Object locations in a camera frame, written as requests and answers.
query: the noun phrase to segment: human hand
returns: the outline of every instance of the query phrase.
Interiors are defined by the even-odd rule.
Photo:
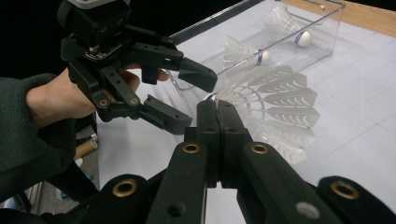
[[[133,64],[127,69],[139,67],[138,64]],[[140,84],[137,75],[125,70],[121,76],[133,91],[137,90]],[[165,81],[167,79],[168,75],[160,69],[158,80]],[[108,92],[106,94],[110,99],[112,98]],[[29,90],[26,95],[26,103],[30,107],[33,121],[38,128],[62,119],[84,118],[95,111],[91,101],[76,84],[70,81],[67,69],[48,84]]]

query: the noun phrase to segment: human finger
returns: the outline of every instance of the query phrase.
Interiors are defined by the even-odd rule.
[[[140,78],[137,75],[125,70],[121,73],[121,77],[133,91],[137,91],[137,88],[140,85]]]
[[[158,69],[158,80],[159,81],[166,81],[168,80],[169,76],[168,74],[163,71],[162,69]]]

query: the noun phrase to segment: shuttlecock feather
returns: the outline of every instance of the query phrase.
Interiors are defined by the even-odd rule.
[[[276,40],[301,31],[294,38],[298,46],[306,47],[312,43],[313,36],[307,30],[301,30],[300,25],[291,17],[283,7],[276,7],[264,22],[264,29],[273,34]]]
[[[255,60],[247,60],[255,55]],[[254,49],[241,41],[227,35],[224,48],[224,67],[228,68],[233,65],[244,62],[245,65],[267,65],[271,60],[270,53],[268,51],[262,51],[259,53],[258,49]]]
[[[320,114],[306,76],[289,66],[256,66],[231,80],[216,99],[233,104],[255,141],[272,145],[289,163],[306,159]]]

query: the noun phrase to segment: dark green sleeve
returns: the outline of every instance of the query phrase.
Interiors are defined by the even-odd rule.
[[[73,161],[73,119],[38,130],[26,104],[26,92],[54,78],[0,78],[0,202],[65,170]]]

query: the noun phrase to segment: shuttlecock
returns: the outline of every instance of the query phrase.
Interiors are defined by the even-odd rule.
[[[216,94],[216,100],[235,106],[254,141],[270,144],[289,163],[305,160],[304,148],[316,139],[316,97],[306,76],[286,65],[256,66]]]
[[[291,17],[289,12],[283,7],[276,7],[264,22],[265,30],[273,33],[277,39],[286,37],[300,31],[294,38],[294,43],[301,47],[309,46],[313,36],[307,30],[301,30],[299,24]]]
[[[271,55],[268,51],[261,51],[254,49],[241,41],[227,35],[224,48],[224,67],[228,68],[241,62],[245,65],[267,65],[271,60]]]

